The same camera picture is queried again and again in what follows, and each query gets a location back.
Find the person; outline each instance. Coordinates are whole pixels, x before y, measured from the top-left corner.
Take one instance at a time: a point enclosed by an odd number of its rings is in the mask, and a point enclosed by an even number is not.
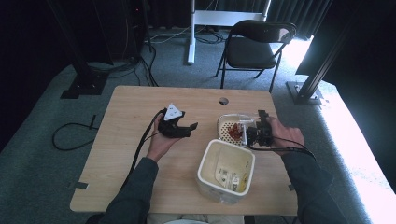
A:
[[[146,221],[150,223],[155,219],[155,217],[149,216],[149,209],[154,181],[159,170],[157,162],[175,142],[180,140],[167,138],[158,133],[158,123],[162,117],[163,114],[160,114],[155,119],[147,156],[138,163],[129,176],[129,181],[110,203],[99,223],[146,223]],[[272,127],[274,137],[271,147],[304,146],[304,137],[300,129],[285,127],[276,118],[269,117],[267,121]],[[290,151],[277,151],[276,153],[281,156],[291,184],[296,190],[297,217],[301,223],[347,223],[346,218],[328,193],[332,183],[332,176],[328,172],[322,170],[311,156],[304,153]],[[200,217],[203,217],[204,220],[198,218],[199,221],[183,223],[215,223],[208,216],[201,215]],[[182,215],[175,217],[175,219],[180,218],[185,217]],[[216,220],[216,223],[243,223],[243,216],[214,217],[214,219],[216,218],[223,219],[223,222]]]

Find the white triangular marker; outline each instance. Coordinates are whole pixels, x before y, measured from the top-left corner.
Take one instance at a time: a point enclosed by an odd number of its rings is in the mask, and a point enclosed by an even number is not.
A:
[[[168,106],[168,110],[166,111],[164,120],[175,119],[183,116],[180,110],[178,110],[173,104]]]

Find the light wood tabletop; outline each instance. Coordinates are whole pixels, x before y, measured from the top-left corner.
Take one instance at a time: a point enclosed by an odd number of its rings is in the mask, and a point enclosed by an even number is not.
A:
[[[227,105],[219,103],[228,99]],[[217,121],[224,114],[257,113],[276,117],[267,91],[213,90],[119,86],[114,90],[70,208],[79,212],[106,211],[128,175],[141,136],[155,114],[173,103],[185,111],[177,125],[198,122],[191,137],[176,142],[159,161],[150,213],[295,216],[297,196],[289,189],[284,164],[274,152],[253,152],[256,164],[250,190],[239,203],[213,202],[198,191],[197,171],[207,144],[218,139]],[[149,141],[140,158],[146,156]]]

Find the sleeve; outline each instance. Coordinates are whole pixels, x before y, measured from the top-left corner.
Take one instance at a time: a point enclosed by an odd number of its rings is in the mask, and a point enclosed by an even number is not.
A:
[[[297,215],[302,223],[347,223],[328,192],[332,175],[303,153],[291,152],[282,160],[297,192]]]
[[[149,158],[142,158],[99,223],[145,223],[157,173],[157,163]]]

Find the white stand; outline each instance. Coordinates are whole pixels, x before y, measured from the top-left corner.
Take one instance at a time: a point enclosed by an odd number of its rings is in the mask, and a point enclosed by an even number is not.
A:
[[[234,26],[239,21],[265,21],[271,0],[267,0],[262,13],[206,11],[195,10],[195,0],[191,0],[191,39],[189,48],[189,64],[194,64],[195,58],[195,25]]]

